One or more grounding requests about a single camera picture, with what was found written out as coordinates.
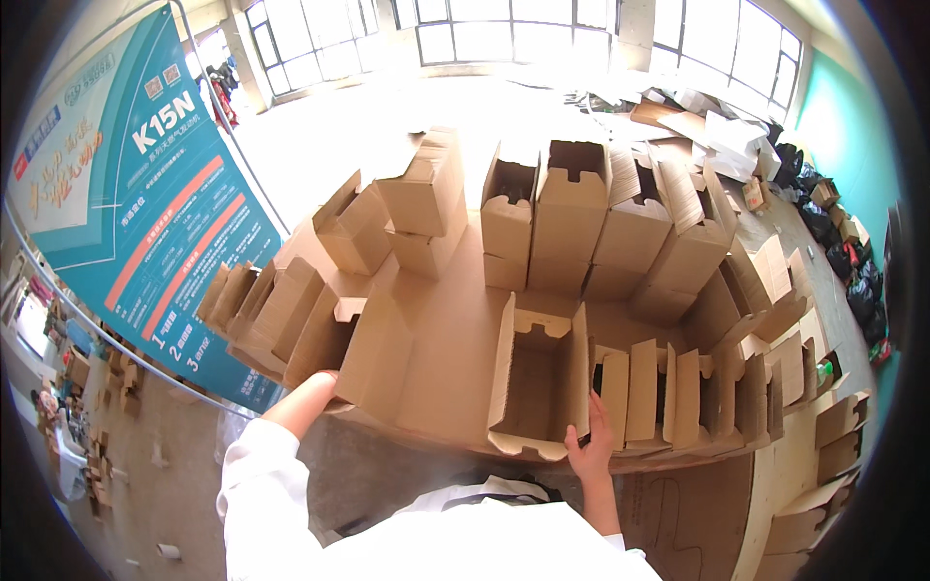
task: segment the person's left hand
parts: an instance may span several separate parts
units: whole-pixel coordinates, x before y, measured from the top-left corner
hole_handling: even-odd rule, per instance
[[[614,431],[610,428],[610,418],[600,396],[594,391],[588,396],[588,418],[591,441],[585,447],[578,447],[578,430],[575,426],[568,426],[565,430],[568,462],[582,485],[596,482],[604,476],[610,478],[607,464],[614,452]]]

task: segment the teal wall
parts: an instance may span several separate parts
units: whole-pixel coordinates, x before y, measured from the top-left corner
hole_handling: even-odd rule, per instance
[[[869,232],[875,263],[883,268],[888,207],[900,198],[897,152],[884,109],[872,86],[814,50],[810,81],[796,127],[817,171],[833,178],[840,204]],[[888,409],[899,353],[879,369],[879,419]]]

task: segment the banner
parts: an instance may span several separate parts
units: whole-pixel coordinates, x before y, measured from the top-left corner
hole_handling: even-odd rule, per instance
[[[196,317],[220,262],[263,267],[281,236],[157,9],[33,104],[7,195],[58,276],[162,365],[263,412],[278,390]]]

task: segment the floor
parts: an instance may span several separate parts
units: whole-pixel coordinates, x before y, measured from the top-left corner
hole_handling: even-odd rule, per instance
[[[477,207],[487,160],[501,136],[542,139],[551,135],[551,127],[581,126],[587,131],[590,123],[587,116],[562,105],[561,95],[554,91],[471,77],[342,89],[287,103],[261,116],[244,116],[235,134],[263,188],[293,228],[355,169],[361,166],[369,176],[377,173],[371,160],[385,147],[378,138],[385,129],[460,127],[466,197],[469,207]],[[571,135],[579,135],[578,130]],[[814,278],[820,317],[844,371],[852,374],[841,395],[874,389],[864,341],[843,287],[793,206],[775,200],[760,217],[744,211],[740,225],[739,237],[749,249],[758,248],[776,231],[786,256],[795,246],[813,248],[813,260],[805,260]],[[89,402],[106,371],[105,362],[92,361]],[[154,376],[146,376],[141,398],[138,419],[124,415],[117,398],[90,411],[91,422],[109,430],[107,455],[129,474],[129,484],[113,482],[113,508],[103,510],[102,522],[91,517],[86,500],[70,503],[73,525],[114,578],[222,579],[222,528],[214,510],[220,476],[215,460],[218,411],[205,403],[175,401]],[[156,444],[169,463],[165,468],[152,462]],[[298,458],[310,468],[308,497],[317,524],[333,529],[348,525],[352,532],[389,516],[420,493],[463,478],[473,481],[475,474],[489,470],[505,477],[522,472],[519,466],[491,465],[477,456],[407,449],[326,417],[312,427]],[[577,481],[536,475],[579,508]],[[159,557],[156,543],[179,547],[182,560]]]

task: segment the orange stripe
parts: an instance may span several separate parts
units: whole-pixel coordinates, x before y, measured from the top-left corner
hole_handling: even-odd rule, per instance
[[[171,221],[185,204],[187,204],[187,200],[191,197],[191,194],[197,191],[200,186],[204,185],[206,179],[213,175],[213,172],[217,171],[221,165],[223,165],[223,160],[217,155],[210,160],[210,163],[207,164],[206,167],[201,169],[197,175],[193,177],[189,184],[184,186],[184,189],[180,191],[178,197],[172,200],[171,204],[165,208],[165,212],[163,212],[158,221],[155,222],[155,225],[152,226],[149,233],[145,235],[141,244],[136,247],[132,256],[129,257],[129,260],[123,266],[123,270],[119,273],[119,276],[116,277],[116,282],[113,284],[113,288],[110,289],[110,294],[107,295],[107,299],[103,301],[107,309],[113,310],[116,308],[116,301],[119,299],[119,296],[123,294],[123,291],[126,290],[129,279],[136,273],[136,269],[139,267],[139,264],[142,263],[142,259],[145,258],[145,255],[152,249],[152,246],[158,240],[158,236],[161,235],[167,223]]]
[[[244,204],[246,197],[240,193],[236,196],[235,200],[232,200],[232,204],[229,205],[223,213],[219,215],[217,221],[213,222],[213,225],[210,226],[210,229],[206,231],[204,237],[200,239],[200,242],[197,243],[197,246],[187,257],[187,260],[184,260],[184,264],[181,266],[180,270],[175,273],[173,279],[171,279],[171,284],[168,285],[168,288],[165,290],[165,293],[162,294],[161,299],[158,301],[158,304],[155,306],[155,310],[152,311],[152,316],[149,318],[149,322],[145,324],[145,328],[142,329],[142,338],[150,339],[152,333],[155,330],[155,327],[158,325],[158,322],[161,321],[162,315],[165,314],[165,310],[168,308],[168,303],[171,302],[171,299],[174,298],[175,293],[178,292],[181,283],[184,282],[184,279],[187,278],[188,272],[191,271],[193,265],[197,264],[197,260],[204,254],[204,251],[210,244],[213,243],[213,239],[217,237],[219,231],[223,229],[223,226],[226,226],[226,222],[233,217],[236,210]]]

